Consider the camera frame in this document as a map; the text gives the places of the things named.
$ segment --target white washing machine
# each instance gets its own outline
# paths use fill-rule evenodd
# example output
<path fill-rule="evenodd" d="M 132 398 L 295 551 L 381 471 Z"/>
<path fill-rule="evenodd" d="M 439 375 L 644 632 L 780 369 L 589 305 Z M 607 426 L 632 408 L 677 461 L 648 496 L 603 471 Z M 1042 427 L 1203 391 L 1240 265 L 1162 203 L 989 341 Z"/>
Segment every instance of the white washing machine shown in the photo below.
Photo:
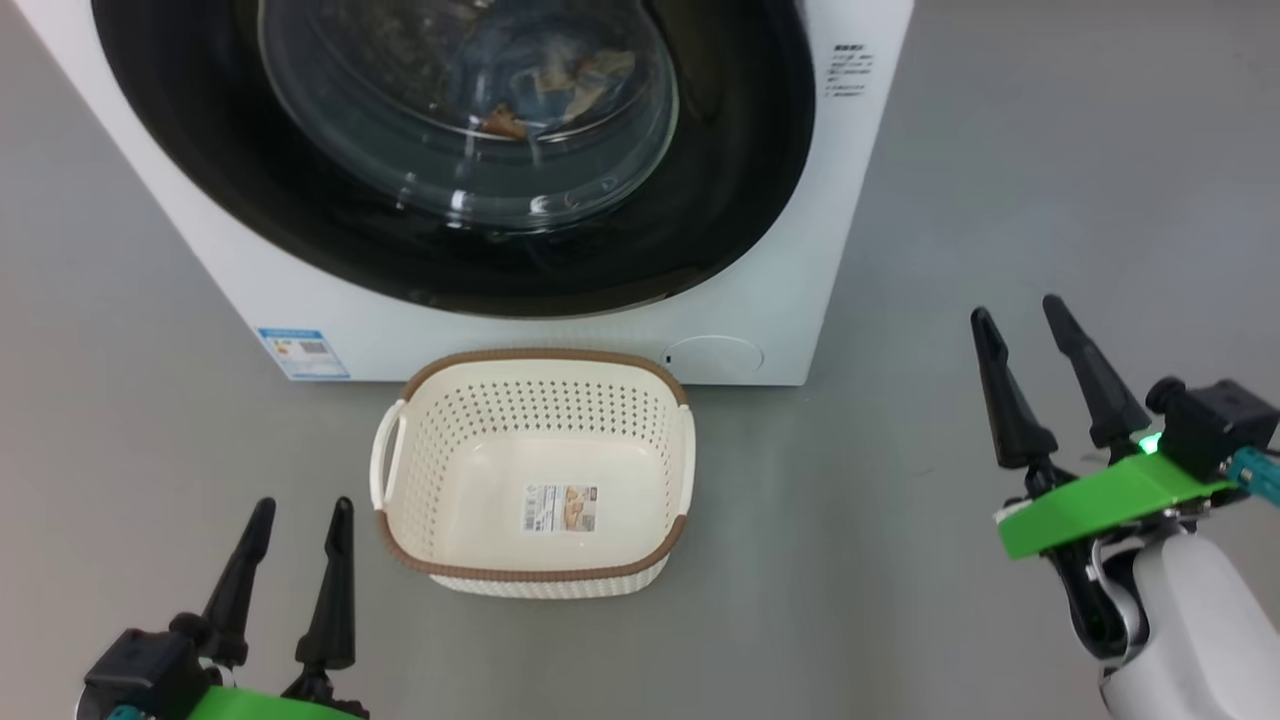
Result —
<path fill-rule="evenodd" d="M 777 386 L 809 372 L 911 13 L 17 4 L 288 377 L 536 346 Z"/>

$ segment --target gray floor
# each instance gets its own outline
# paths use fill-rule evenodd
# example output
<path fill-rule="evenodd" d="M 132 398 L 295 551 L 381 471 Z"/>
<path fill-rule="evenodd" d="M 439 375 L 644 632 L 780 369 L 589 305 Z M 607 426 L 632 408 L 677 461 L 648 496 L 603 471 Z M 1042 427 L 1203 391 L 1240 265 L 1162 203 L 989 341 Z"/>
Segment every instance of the gray floor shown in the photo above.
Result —
<path fill-rule="evenodd" d="M 919 9 L 801 389 L 698 389 L 699 484 L 658 583 L 590 603 L 453 594 L 357 527 L 375 717 L 1105 716 L 1050 569 L 1002 559 L 966 315 L 988 304 L 1064 464 L 1098 466 L 1039 311 L 1064 293 L 1144 389 L 1280 400 L 1274 3 Z M 279 498 L 242 679 L 296 671 L 330 503 L 365 507 L 396 389 L 289 384 L 0 3 L 0 694 L 65 717 L 131 625 L 198 610 Z M 1208 532 L 1280 616 L 1280 511 Z"/>

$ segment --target teal connector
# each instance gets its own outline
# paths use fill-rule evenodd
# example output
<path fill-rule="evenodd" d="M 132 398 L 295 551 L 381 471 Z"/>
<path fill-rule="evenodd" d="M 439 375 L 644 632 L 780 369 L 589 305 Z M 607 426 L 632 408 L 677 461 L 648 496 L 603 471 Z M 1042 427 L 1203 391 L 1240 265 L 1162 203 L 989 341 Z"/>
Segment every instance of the teal connector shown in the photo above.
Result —
<path fill-rule="evenodd" d="M 1245 447 L 1231 459 L 1226 477 L 1235 480 L 1249 495 L 1266 498 L 1280 506 L 1280 465 L 1256 447 Z"/>
<path fill-rule="evenodd" d="M 142 712 L 137 707 L 122 705 L 106 716 L 106 720 L 142 720 Z"/>

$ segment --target white laundry basket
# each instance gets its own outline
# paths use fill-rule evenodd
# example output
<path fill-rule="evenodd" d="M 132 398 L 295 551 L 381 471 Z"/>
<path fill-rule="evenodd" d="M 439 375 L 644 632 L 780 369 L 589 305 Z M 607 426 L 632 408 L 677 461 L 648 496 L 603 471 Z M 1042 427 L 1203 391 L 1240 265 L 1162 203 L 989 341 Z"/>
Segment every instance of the white laundry basket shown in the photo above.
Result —
<path fill-rule="evenodd" d="M 388 548 L 445 587 L 605 597 L 662 571 L 694 457 L 685 391 L 648 360 L 474 352 L 404 386 L 378 428 L 369 483 Z"/>

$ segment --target label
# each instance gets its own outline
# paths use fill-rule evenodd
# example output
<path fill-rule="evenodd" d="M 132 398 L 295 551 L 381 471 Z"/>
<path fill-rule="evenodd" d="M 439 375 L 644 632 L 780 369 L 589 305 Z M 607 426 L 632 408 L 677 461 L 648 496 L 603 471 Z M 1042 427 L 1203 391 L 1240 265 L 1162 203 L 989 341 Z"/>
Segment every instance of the label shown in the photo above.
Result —
<path fill-rule="evenodd" d="M 351 377 L 319 331 L 259 328 L 257 334 L 289 379 L 343 380 Z"/>
<path fill-rule="evenodd" d="M 1032 501 L 1030 500 L 1023 500 L 1023 501 L 1015 502 L 1012 505 L 1006 505 L 1005 507 L 1001 507 L 1000 510 L 997 510 L 996 515 L 993 515 L 992 519 L 996 520 L 996 524 L 998 525 L 998 524 L 1004 523 L 1005 520 L 1007 520 L 1011 515 L 1016 515 L 1018 512 L 1020 512 L 1020 511 L 1023 511 L 1023 510 L 1025 510 L 1025 509 L 1028 509 L 1030 506 L 1032 506 Z"/>
<path fill-rule="evenodd" d="M 526 533 L 594 533 L 595 486 L 527 486 L 525 488 Z"/>
<path fill-rule="evenodd" d="M 867 92 L 876 55 L 865 45 L 836 45 L 827 65 L 823 97 L 860 97 Z"/>

